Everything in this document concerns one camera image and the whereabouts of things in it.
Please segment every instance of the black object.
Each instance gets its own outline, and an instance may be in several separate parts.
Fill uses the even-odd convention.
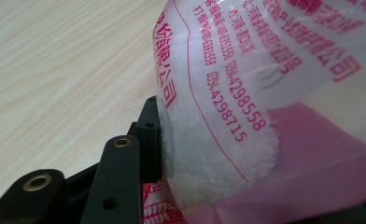
[[[366,204],[290,224],[366,224]]]
[[[153,96],[128,135],[107,141],[98,164],[67,179],[57,170],[18,179],[0,199],[0,224],[142,223],[142,184],[162,177],[160,133]]]

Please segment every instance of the wooden table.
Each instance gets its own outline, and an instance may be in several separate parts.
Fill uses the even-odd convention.
[[[0,197],[37,169],[73,175],[156,92],[166,0],[0,0]]]

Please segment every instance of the brass grommet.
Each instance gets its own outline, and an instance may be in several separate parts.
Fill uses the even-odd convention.
[[[45,188],[49,183],[51,183],[52,177],[49,174],[36,175],[29,180],[27,180],[22,188],[25,191],[37,191]]]
[[[115,147],[127,147],[131,144],[131,140],[128,138],[120,138],[114,141]]]

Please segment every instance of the pink plastic bag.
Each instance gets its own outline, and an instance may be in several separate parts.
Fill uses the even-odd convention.
[[[166,180],[146,223],[366,201],[366,0],[171,0],[153,36]]]

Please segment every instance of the black bracket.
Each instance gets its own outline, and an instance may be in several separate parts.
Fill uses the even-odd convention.
[[[143,183],[162,177],[155,96],[146,100],[127,135],[107,141],[98,164],[64,179],[37,170],[0,199],[1,223],[143,223]]]

